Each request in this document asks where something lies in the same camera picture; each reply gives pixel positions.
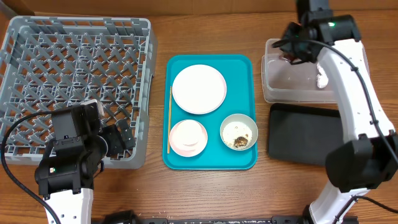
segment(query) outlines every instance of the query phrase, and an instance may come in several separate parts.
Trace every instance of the plastic bin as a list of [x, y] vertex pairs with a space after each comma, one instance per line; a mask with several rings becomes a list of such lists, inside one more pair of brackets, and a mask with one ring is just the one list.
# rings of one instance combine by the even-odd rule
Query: plastic bin
[[[104, 158], [105, 166], [139, 168], [146, 156], [156, 50], [147, 19], [13, 18], [0, 51], [0, 139], [27, 114], [97, 99], [106, 113], [102, 125], [126, 119], [136, 139], [133, 150]], [[36, 165], [52, 138], [50, 116], [24, 122], [7, 142], [6, 159]]]
[[[282, 51], [272, 48], [272, 44], [278, 40], [269, 39], [266, 42], [266, 54], [262, 58], [261, 78], [265, 100], [268, 103], [336, 103], [330, 84], [322, 89], [317, 87], [316, 64], [291, 65], [279, 59]], [[363, 53], [368, 69], [368, 60]]]

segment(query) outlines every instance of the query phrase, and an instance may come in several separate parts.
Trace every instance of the chopstick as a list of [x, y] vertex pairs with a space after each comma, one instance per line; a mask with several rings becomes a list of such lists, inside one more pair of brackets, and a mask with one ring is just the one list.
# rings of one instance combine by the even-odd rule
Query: chopstick
[[170, 99], [169, 99], [169, 130], [167, 135], [167, 153], [170, 154], [170, 127], [172, 122], [172, 87], [170, 86]]

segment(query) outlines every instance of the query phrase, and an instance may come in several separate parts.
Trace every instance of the gray dish rack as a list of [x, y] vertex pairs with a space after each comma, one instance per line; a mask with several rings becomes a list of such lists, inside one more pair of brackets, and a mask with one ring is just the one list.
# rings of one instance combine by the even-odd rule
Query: gray dish rack
[[[96, 99], [103, 126], [126, 119], [136, 146], [105, 167], [145, 162], [157, 40], [147, 19], [17, 16], [0, 51], [0, 139], [17, 119]], [[7, 141], [10, 164], [39, 164], [54, 137], [50, 115], [23, 122]]]

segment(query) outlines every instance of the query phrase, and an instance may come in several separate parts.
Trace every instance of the wooden table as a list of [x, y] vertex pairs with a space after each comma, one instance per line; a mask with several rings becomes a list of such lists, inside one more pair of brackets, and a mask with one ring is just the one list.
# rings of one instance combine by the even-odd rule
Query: wooden table
[[[363, 35], [371, 79], [390, 120], [398, 127], [398, 11], [352, 14]], [[270, 104], [261, 86], [261, 57], [267, 39], [280, 37], [294, 13], [150, 17], [159, 41], [156, 75], [150, 93], [150, 129], [145, 165], [138, 170], [108, 169], [95, 180], [93, 218], [133, 209], [140, 217], [254, 218], [300, 215], [327, 182], [323, 167], [268, 158]], [[178, 54], [243, 54], [254, 71], [257, 164], [247, 171], [173, 171], [162, 161], [166, 64]], [[336, 108], [336, 105], [317, 105]], [[11, 166], [16, 177], [37, 192], [32, 166]], [[46, 223], [42, 206], [0, 171], [0, 223]], [[398, 178], [369, 196], [398, 208]], [[398, 216], [360, 201], [349, 212], [361, 223], [398, 223]]]

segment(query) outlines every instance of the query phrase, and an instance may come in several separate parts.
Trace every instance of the blue tray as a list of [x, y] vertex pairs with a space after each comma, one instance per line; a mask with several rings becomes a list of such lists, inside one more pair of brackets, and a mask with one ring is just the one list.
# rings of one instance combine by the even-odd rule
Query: blue tray
[[[172, 149], [170, 149], [170, 154], [167, 154], [170, 86], [184, 68], [197, 64], [209, 65], [224, 76], [227, 85], [226, 98], [217, 110], [203, 115], [187, 113], [172, 100], [171, 127], [185, 119], [198, 121], [207, 130], [208, 142], [203, 152], [194, 157], [179, 156]], [[235, 151], [228, 148], [220, 137], [221, 123], [227, 116], [235, 113], [246, 114], [256, 121], [252, 65], [247, 57], [243, 55], [178, 55], [171, 58], [167, 64], [164, 99], [163, 161], [165, 164], [176, 170], [250, 169], [257, 161], [257, 143], [248, 150]]]

